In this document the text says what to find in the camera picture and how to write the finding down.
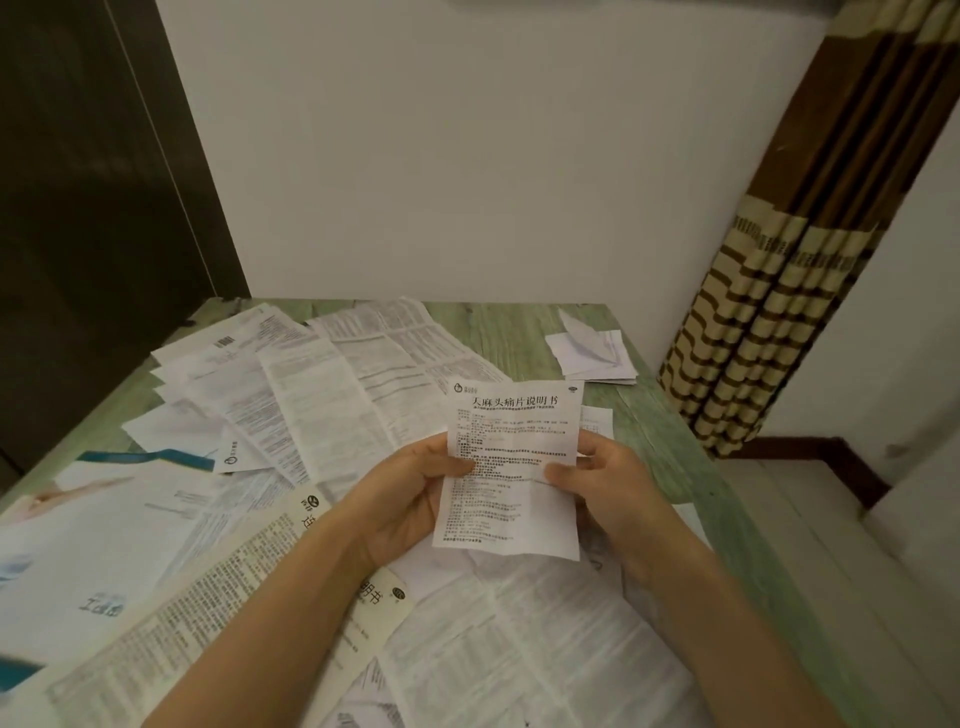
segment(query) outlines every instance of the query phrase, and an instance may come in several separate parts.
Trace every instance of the green table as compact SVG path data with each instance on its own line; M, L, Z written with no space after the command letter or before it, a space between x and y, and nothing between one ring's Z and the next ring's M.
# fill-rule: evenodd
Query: green table
M171 340L264 301L273 303L300 322L359 303L210 299L194 314L196 325L179 329ZM543 340L545 334L563 330L557 306L428 303L426 307L450 333L513 379L562 377L560 366ZM564 304L564 308L594 328L620 328L604 305ZM829 644L823 628L773 550L673 410L633 344L626 338L624 341L639 371L636 386L588 384L584 404L610 407L616 439L640 453L667 497L675 503L693 501L696 504L710 542L728 569L740 579L754 604L790 643L806 670L850 726L884 724L886 721L873 697L843 656ZM139 451L120 424L160 404L161 400L153 390L159 382L150 375L155 366L154 360L148 359L128 376L9 493L0 498L0 511L14 498L42 488L85 450Z

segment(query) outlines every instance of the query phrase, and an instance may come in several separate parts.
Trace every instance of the table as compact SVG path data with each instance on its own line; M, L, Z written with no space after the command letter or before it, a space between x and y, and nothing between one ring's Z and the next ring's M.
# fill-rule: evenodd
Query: table
M276 305L299 322L361 303L209 299L193 315L192 326L178 329L170 340L264 302ZM513 379L563 378L559 364L543 340L545 334L564 330L556 305L427 303L426 307L439 324ZM598 330L620 328L604 305L562 304L562 307ZM873 696L860 683L846 659L830 645L773 550L674 411L634 345L627 337L624 343L638 371L636 386L588 384L584 404L611 408L616 439L643 457L666 496L675 503L693 501L696 504L707 536L727 568L790 643L807 672L848 724L885 724ZM134 370L0 498L0 511L15 498L44 487L85 450L140 451L120 424L161 404L153 391L159 382L150 375L155 366L149 358Z

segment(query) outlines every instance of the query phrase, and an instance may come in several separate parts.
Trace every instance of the brown and beige curtain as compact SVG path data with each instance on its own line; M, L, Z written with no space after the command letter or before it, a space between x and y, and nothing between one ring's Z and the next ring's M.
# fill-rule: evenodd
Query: brown and beige curtain
M851 0L830 25L660 367L711 454L756 436L888 229L960 95L958 5Z

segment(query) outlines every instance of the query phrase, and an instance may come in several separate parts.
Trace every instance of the curtain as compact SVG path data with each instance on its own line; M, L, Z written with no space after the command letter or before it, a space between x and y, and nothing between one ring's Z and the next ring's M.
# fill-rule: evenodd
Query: curtain
M957 0L830 24L660 367L711 455L756 436L870 261L960 96L958 41Z

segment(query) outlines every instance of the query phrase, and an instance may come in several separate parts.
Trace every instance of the dark door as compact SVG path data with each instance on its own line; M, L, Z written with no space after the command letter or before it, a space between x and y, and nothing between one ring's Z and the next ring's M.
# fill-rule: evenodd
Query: dark door
M153 0L6 0L0 109L0 452L26 471L246 283Z

